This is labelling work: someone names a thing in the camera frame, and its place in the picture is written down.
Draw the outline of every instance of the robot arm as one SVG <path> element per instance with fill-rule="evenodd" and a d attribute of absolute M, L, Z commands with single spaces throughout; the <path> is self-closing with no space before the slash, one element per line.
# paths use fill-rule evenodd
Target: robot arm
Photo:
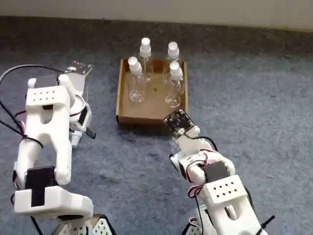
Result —
<path fill-rule="evenodd" d="M 69 129 L 86 132 L 95 138 L 89 128 L 92 115 L 90 106 L 82 98 L 83 90 L 74 87 L 71 76 L 72 73 L 60 75 L 58 85 L 51 87 L 36 87 L 35 78 L 28 82 L 24 134 L 37 141 L 24 139 L 19 146 L 14 167 L 14 185 L 18 188 L 14 211 L 57 219 L 60 224 L 73 224 L 73 229 L 86 227 L 88 234 L 91 234 L 89 220 L 93 216 L 92 201 L 60 186 L 71 180 L 72 145 Z M 42 146 L 52 143 L 56 153 L 55 167 L 34 167 L 42 150 L 39 143 Z"/>
<path fill-rule="evenodd" d="M 176 170 L 196 183 L 205 203 L 197 212 L 202 235 L 268 235 L 259 223 L 232 161 L 197 137 L 200 129 L 184 110 L 164 119 L 181 151 L 170 157 Z"/>

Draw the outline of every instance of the cardboard box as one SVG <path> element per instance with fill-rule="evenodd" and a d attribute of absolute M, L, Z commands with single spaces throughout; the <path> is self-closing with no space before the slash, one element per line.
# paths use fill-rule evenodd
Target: cardboard box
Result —
<path fill-rule="evenodd" d="M 127 78 L 131 75 L 128 59 L 122 59 L 119 72 L 116 120 L 118 123 L 163 125 L 163 119 L 175 109 L 165 103 L 167 91 L 162 82 L 164 60 L 154 59 L 154 76 L 149 84 L 143 102 L 135 103 L 129 99 Z M 185 79 L 185 92 L 181 95 L 181 104 L 176 109 L 188 109 L 187 63 L 182 62 L 181 69 Z"/>

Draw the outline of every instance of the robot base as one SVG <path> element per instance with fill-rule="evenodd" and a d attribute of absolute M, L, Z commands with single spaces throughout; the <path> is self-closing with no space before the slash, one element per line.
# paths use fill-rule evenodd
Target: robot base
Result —
<path fill-rule="evenodd" d="M 109 223 L 108 218 L 102 214 L 95 214 L 91 219 L 93 227 L 93 235 L 116 235 L 112 225 Z M 86 235 L 87 229 L 85 228 L 72 228 L 71 224 L 59 225 L 52 235 Z"/>
<path fill-rule="evenodd" d="M 181 235 L 201 235 L 201 231 L 199 228 L 192 226 L 191 224 L 187 224 Z"/>

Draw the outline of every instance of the black circuit board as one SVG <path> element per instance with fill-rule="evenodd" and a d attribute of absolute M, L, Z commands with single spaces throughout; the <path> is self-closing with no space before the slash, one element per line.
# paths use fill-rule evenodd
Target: black circuit board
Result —
<path fill-rule="evenodd" d="M 182 109 L 175 110 L 163 121 L 176 139 L 195 126 L 194 122 Z"/>

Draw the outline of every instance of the plastic bottle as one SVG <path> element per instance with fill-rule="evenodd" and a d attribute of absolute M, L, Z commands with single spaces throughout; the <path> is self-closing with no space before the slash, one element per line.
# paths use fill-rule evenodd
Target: plastic bottle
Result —
<path fill-rule="evenodd" d="M 181 82 L 183 81 L 182 70 L 177 61 L 170 63 L 171 79 L 169 83 L 169 94 L 165 98 L 166 104 L 171 108 L 177 108 L 180 105 Z"/>
<path fill-rule="evenodd" d="M 127 81 L 129 97 L 133 102 L 142 102 L 145 99 L 147 79 L 136 57 L 130 57 L 128 64 L 132 73 Z"/>
<path fill-rule="evenodd" d="M 167 84 L 171 80 L 170 63 L 179 62 L 179 48 L 176 42 L 170 42 L 167 49 L 167 59 L 163 67 L 163 83 Z"/>
<path fill-rule="evenodd" d="M 141 46 L 139 51 L 139 62 L 141 64 L 143 73 L 147 79 L 147 82 L 150 82 L 153 76 L 153 62 L 151 58 L 151 45 L 149 38 L 141 39 Z"/>
<path fill-rule="evenodd" d="M 72 134 L 71 134 L 71 144 L 72 144 L 72 147 L 73 148 L 77 148 L 78 147 L 78 144 L 79 144 L 79 141 L 83 135 L 83 132 L 82 131 L 74 131 Z"/>

